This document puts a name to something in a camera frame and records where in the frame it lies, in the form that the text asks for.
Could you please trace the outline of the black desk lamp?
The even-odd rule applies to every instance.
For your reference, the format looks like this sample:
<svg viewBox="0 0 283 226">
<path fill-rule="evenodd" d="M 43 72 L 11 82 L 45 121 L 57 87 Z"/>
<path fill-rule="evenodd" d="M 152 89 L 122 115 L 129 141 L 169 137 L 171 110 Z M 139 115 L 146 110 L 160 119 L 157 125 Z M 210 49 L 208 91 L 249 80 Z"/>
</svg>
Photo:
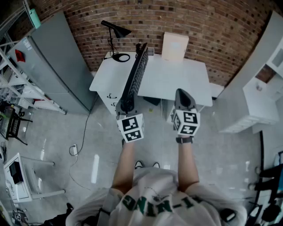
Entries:
<svg viewBox="0 0 283 226">
<path fill-rule="evenodd" d="M 119 62 L 119 63 L 125 63 L 130 59 L 130 55 L 126 54 L 126 53 L 119 53 L 117 51 L 117 49 L 114 47 L 113 45 L 113 38 L 111 35 L 111 30 L 114 31 L 116 38 L 120 39 L 120 38 L 124 38 L 127 35 L 129 35 L 131 33 L 131 31 L 129 29 L 117 26 L 115 24 L 112 24 L 110 22 L 107 22 L 105 20 L 101 21 L 101 25 L 106 26 L 109 29 L 109 39 L 108 39 L 108 44 L 111 47 L 111 51 L 110 51 L 110 58 L 112 58 L 113 60 Z"/>
</svg>

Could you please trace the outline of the black folding chair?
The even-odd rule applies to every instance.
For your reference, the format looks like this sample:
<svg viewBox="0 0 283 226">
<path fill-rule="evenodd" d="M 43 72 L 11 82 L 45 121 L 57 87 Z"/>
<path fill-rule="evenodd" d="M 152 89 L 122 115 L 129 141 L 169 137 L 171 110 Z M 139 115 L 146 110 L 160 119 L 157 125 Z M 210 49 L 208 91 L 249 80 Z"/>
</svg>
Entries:
<svg viewBox="0 0 283 226">
<path fill-rule="evenodd" d="M 31 123 L 33 121 L 21 118 L 16 114 L 15 109 L 10 106 L 5 107 L 4 112 L 0 112 L 0 116 L 2 118 L 0 120 L 0 135 L 2 135 L 5 140 L 15 138 L 27 146 L 27 143 L 23 142 L 18 137 L 19 127 L 21 121 L 28 121 Z"/>
</svg>

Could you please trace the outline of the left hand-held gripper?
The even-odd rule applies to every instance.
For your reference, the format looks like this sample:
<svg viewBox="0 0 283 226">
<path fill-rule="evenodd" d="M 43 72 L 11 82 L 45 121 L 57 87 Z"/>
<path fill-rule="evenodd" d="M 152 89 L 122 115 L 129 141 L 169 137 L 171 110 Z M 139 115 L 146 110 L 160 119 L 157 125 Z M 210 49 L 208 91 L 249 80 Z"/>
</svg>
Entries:
<svg viewBox="0 0 283 226">
<path fill-rule="evenodd" d="M 127 101 L 122 98 L 116 105 L 117 115 L 135 114 L 138 110 L 138 102 L 136 100 Z M 137 114 L 130 117 L 117 120 L 119 131 L 126 143 L 131 143 L 144 138 L 144 117 L 143 114 Z"/>
</svg>

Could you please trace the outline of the black wristwatch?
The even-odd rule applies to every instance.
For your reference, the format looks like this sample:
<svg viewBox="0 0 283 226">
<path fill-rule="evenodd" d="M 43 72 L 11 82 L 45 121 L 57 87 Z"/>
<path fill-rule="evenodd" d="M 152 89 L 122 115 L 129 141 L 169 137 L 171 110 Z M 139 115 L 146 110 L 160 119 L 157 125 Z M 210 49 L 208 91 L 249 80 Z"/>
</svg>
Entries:
<svg viewBox="0 0 283 226">
<path fill-rule="evenodd" d="M 193 137 L 176 137 L 176 142 L 178 144 L 193 143 Z"/>
</svg>

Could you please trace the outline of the white shelf rack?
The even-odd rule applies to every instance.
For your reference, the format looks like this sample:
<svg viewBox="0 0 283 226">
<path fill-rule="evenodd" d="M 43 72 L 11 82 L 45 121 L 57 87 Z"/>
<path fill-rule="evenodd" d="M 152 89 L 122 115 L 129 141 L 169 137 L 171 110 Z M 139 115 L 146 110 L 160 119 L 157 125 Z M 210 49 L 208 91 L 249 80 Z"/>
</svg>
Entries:
<svg viewBox="0 0 283 226">
<path fill-rule="evenodd" d="M 35 85 L 31 76 L 19 67 L 17 59 L 12 58 L 16 56 L 14 47 L 20 41 L 13 41 L 8 31 L 24 14 L 34 26 L 30 17 L 31 9 L 28 0 L 22 0 L 22 5 L 0 24 L 0 100 L 19 108 L 32 107 L 66 114 L 56 102 Z"/>
</svg>

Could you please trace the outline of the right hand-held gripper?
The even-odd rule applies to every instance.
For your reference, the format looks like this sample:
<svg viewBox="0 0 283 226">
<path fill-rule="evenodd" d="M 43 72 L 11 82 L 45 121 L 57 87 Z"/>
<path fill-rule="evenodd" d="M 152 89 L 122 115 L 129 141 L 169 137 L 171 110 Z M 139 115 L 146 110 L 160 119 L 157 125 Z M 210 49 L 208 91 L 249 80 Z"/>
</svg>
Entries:
<svg viewBox="0 0 283 226">
<path fill-rule="evenodd" d="M 195 136 L 200 127 L 200 113 L 196 110 L 194 98 L 185 90 L 177 89 L 175 109 L 172 118 L 173 130 L 178 135 Z"/>
</svg>

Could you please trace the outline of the person's left forearm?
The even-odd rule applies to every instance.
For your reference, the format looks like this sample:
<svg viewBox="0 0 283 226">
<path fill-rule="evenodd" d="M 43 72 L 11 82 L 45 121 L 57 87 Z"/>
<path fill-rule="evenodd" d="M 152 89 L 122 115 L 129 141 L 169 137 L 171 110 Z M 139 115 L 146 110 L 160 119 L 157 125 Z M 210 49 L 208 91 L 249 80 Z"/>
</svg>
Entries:
<svg viewBox="0 0 283 226">
<path fill-rule="evenodd" d="M 113 177 L 112 188 L 126 194 L 132 188 L 134 178 L 134 142 L 124 143 Z"/>
</svg>

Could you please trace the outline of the black box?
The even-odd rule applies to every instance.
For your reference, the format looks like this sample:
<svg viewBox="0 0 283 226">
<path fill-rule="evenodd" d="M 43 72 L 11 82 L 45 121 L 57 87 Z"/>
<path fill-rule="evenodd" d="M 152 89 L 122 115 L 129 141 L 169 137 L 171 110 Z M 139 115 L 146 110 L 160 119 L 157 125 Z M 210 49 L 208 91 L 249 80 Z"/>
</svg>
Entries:
<svg viewBox="0 0 283 226">
<path fill-rule="evenodd" d="M 21 173 L 21 168 L 20 164 L 17 161 L 14 161 L 10 166 L 9 166 L 10 174 L 12 176 L 12 179 L 14 181 L 14 184 L 22 183 L 23 182 L 23 177 Z"/>
</svg>

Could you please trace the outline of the black office chair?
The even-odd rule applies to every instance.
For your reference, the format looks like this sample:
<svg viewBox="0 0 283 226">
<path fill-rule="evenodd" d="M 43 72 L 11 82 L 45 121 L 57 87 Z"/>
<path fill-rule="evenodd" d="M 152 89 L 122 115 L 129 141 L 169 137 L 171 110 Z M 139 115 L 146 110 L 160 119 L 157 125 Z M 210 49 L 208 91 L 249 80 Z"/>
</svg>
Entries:
<svg viewBox="0 0 283 226">
<path fill-rule="evenodd" d="M 257 226 L 264 226 L 266 223 L 273 222 L 281 213 L 281 208 L 276 204 L 278 192 L 283 192 L 283 151 L 278 152 L 275 156 L 274 166 L 269 169 L 261 170 L 255 168 L 255 173 L 260 179 L 268 178 L 268 181 L 250 183 L 249 190 L 261 192 L 270 191 L 269 206 L 264 210 L 260 223 Z"/>
</svg>

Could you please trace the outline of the person's right forearm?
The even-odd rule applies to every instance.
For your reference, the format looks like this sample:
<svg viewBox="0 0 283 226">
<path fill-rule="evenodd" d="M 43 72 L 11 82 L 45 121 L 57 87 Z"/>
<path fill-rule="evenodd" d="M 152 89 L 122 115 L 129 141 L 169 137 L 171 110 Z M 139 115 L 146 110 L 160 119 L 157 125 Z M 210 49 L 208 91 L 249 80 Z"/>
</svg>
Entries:
<svg viewBox="0 0 283 226">
<path fill-rule="evenodd" d="M 193 155 L 192 144 L 178 144 L 178 182 L 179 190 L 185 192 L 188 187 L 199 183 L 199 173 Z"/>
</svg>

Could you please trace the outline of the white printed shirt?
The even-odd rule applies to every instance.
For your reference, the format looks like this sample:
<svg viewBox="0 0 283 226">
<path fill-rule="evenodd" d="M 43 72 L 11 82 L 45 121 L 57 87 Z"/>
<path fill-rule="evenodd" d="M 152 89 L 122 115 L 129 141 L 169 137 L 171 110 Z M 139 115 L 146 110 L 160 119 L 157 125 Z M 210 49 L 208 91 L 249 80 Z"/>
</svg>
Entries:
<svg viewBox="0 0 283 226">
<path fill-rule="evenodd" d="M 177 174 L 161 168 L 139 168 L 126 193 L 100 188 L 67 217 L 66 226 L 245 226 L 247 211 L 215 189 L 200 183 L 178 190 Z"/>
</svg>

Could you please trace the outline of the white drawer unit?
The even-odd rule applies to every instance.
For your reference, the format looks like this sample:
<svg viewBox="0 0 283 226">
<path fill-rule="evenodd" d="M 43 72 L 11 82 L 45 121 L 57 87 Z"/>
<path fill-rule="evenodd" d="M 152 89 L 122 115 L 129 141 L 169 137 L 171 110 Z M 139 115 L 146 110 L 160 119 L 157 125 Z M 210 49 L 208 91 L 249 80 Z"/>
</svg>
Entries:
<svg viewBox="0 0 283 226">
<path fill-rule="evenodd" d="M 116 105 L 118 104 L 120 97 L 116 94 L 104 91 L 98 91 L 98 95 L 112 115 L 116 115 Z"/>
</svg>

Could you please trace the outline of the grey metal cabinet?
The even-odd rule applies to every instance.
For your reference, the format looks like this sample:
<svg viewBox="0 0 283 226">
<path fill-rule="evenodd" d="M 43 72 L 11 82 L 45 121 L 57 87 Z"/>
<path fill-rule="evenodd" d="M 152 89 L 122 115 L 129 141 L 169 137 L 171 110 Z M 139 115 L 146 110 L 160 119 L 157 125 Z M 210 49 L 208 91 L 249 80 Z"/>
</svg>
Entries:
<svg viewBox="0 0 283 226">
<path fill-rule="evenodd" d="M 19 67 L 65 112 L 90 113 L 96 96 L 89 90 L 93 75 L 62 11 L 25 36 L 16 49 L 25 57 Z"/>
</svg>

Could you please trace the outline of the black keyboard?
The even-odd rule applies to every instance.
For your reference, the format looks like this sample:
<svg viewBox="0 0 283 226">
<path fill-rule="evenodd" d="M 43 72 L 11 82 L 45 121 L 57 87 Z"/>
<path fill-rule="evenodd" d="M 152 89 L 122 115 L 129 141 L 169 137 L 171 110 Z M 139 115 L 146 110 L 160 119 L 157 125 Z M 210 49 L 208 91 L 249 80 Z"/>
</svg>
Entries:
<svg viewBox="0 0 283 226">
<path fill-rule="evenodd" d="M 136 100 L 138 96 L 138 91 L 149 59 L 147 48 L 148 43 L 138 43 L 136 45 L 135 62 L 121 96 L 127 103 L 130 100 Z"/>
</svg>

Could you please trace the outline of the mint green bottle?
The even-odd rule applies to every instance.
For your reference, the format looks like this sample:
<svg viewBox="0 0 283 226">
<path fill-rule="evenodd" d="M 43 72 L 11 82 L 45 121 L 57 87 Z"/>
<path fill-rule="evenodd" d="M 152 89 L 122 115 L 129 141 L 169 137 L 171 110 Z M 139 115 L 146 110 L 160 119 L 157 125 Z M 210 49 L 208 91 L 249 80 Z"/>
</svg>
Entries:
<svg viewBox="0 0 283 226">
<path fill-rule="evenodd" d="M 29 10 L 29 16 L 31 18 L 31 21 L 35 27 L 35 29 L 38 29 L 41 26 L 41 21 L 36 13 L 36 10 L 33 8 Z"/>
</svg>

